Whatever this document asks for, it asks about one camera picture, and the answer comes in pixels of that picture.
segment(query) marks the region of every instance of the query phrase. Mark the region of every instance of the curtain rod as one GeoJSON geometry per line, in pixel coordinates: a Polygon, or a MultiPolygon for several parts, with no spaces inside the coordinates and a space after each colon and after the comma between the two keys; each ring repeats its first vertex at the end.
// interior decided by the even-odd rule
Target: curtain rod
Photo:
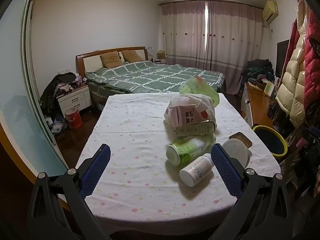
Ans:
{"type": "MultiPolygon", "coordinates": [[[[199,0],[174,0],[174,1],[170,1],[170,2],[159,3],[158,5],[164,5],[164,4],[169,4],[169,3],[185,2],[185,1],[199,1],[199,0]]],[[[258,9],[263,9],[262,7],[259,7],[259,6],[250,4],[250,3],[245,3],[245,2],[235,1],[235,0],[200,0],[200,1],[223,1],[223,2],[244,4],[244,5],[249,5],[249,6],[251,6],[251,7],[255,7],[255,8],[258,8],[258,9]]]]}

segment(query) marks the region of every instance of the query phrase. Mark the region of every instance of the television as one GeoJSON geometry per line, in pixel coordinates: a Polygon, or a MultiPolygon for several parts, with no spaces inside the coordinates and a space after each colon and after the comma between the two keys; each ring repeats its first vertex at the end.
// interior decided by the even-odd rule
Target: television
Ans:
{"type": "Polygon", "coordinates": [[[289,40],[277,43],[277,62],[276,62],[276,77],[280,78],[284,67],[285,56],[287,54],[289,40]]]}

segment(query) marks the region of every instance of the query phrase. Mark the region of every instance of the white plastic bag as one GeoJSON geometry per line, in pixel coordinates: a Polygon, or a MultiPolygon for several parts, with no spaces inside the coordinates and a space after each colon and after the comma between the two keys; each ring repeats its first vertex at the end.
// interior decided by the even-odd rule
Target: white plastic bag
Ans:
{"type": "Polygon", "coordinates": [[[165,121],[170,124],[172,123],[172,107],[184,105],[196,105],[195,110],[197,113],[205,117],[209,122],[214,122],[214,130],[216,130],[217,122],[212,99],[202,94],[184,93],[172,98],[164,113],[165,121]]]}

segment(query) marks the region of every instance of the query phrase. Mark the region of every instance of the polka dot fabric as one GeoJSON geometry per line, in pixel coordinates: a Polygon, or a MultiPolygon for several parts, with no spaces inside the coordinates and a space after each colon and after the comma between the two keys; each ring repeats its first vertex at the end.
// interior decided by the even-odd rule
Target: polka dot fabric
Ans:
{"type": "MultiPolygon", "coordinates": [[[[165,152],[172,141],[163,114],[176,95],[109,97],[84,147],[76,167],[92,157],[102,143],[111,148],[107,168],[93,194],[85,199],[109,234],[129,228],[171,235],[199,232],[222,222],[236,201],[215,167],[195,187],[188,187],[180,180],[179,168],[167,161],[165,152]]],[[[231,134],[241,131],[253,142],[248,167],[270,177],[280,172],[278,163],[249,125],[222,94],[219,96],[216,142],[223,144],[231,134]]]]}

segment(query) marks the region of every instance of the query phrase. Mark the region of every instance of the green bedding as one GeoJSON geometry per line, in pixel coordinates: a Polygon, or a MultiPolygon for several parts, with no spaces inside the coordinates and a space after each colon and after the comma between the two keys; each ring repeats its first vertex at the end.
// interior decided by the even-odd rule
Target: green bedding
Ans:
{"type": "Polygon", "coordinates": [[[150,61],[86,72],[90,92],[104,98],[115,94],[178,92],[180,85],[194,75],[203,78],[215,90],[220,88],[224,81],[220,72],[185,68],[179,64],[155,64],[150,61]]]}

